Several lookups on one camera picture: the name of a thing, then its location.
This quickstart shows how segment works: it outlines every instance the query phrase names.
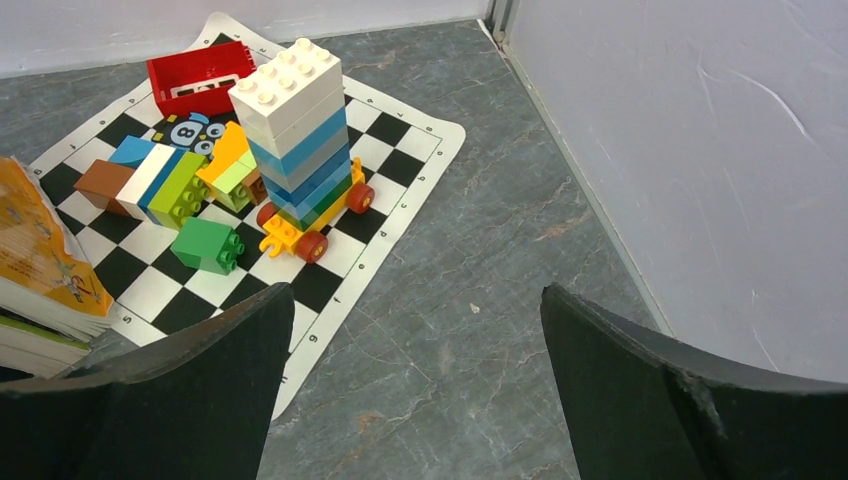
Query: book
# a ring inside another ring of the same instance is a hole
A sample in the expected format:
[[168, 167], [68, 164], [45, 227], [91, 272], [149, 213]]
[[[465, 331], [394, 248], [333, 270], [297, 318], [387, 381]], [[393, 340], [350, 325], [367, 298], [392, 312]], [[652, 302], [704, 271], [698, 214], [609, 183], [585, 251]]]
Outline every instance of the book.
[[44, 376], [84, 356], [113, 303], [37, 179], [0, 157], [0, 365]]

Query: marble floor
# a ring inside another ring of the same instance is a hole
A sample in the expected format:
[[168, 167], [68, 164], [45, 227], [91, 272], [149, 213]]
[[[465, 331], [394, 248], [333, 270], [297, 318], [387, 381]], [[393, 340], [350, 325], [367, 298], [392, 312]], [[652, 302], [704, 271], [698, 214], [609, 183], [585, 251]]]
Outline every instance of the marble floor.
[[[259, 478], [578, 478], [542, 288], [652, 320], [529, 97], [476, 22], [319, 43], [468, 139], [271, 426]], [[3, 152], [31, 162], [145, 78], [130, 64], [0, 81]], [[128, 348], [107, 334], [94, 358]]]

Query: toy wheel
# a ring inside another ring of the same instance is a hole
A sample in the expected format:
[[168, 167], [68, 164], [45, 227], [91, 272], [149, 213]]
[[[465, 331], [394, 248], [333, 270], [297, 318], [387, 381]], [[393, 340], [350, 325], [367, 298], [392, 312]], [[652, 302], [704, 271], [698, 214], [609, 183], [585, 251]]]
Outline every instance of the toy wheel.
[[327, 237], [320, 232], [306, 232], [297, 242], [295, 253], [306, 260], [306, 263], [315, 263], [324, 256], [327, 251]]
[[353, 213], [363, 214], [371, 208], [374, 201], [374, 189], [364, 183], [357, 183], [347, 194], [347, 208]]
[[268, 202], [259, 209], [259, 212], [256, 213], [256, 223], [261, 227], [265, 225], [268, 220], [271, 220], [271, 217], [277, 214], [277, 206], [271, 202]]

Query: checkerboard mat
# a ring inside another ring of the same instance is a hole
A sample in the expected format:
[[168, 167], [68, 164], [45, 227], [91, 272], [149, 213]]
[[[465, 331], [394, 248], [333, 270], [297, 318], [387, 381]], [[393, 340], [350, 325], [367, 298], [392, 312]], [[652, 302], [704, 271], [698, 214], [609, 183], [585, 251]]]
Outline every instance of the checkerboard mat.
[[[257, 63], [282, 49], [220, 14], [210, 17], [194, 48], [233, 39], [251, 48]], [[322, 230], [329, 248], [315, 264], [286, 254], [272, 259], [259, 251], [264, 233], [256, 213], [261, 206], [248, 205], [234, 214], [207, 201], [198, 216], [232, 226], [246, 248], [227, 276], [193, 270], [170, 252], [176, 231], [99, 210], [74, 190], [93, 161], [107, 159], [125, 136], [151, 139], [167, 128], [147, 82], [30, 167], [107, 291], [131, 316], [165, 335], [220, 313], [267, 285], [291, 283], [294, 335], [275, 417], [291, 401], [464, 141], [464, 131], [456, 124], [428, 117], [350, 78], [345, 77], [344, 86], [351, 154], [362, 160], [376, 198], [365, 214], [344, 210]], [[224, 117], [211, 120], [235, 120], [231, 114]]]

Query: building block tower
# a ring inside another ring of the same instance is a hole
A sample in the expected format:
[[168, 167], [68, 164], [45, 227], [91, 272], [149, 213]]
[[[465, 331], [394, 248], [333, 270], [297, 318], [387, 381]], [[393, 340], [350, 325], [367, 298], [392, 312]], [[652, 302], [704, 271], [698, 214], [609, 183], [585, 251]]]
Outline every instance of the building block tower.
[[320, 229], [345, 206], [364, 213], [374, 199], [350, 157], [342, 83], [339, 58], [300, 38], [229, 91], [271, 200], [257, 219], [271, 256], [317, 261], [327, 247]]

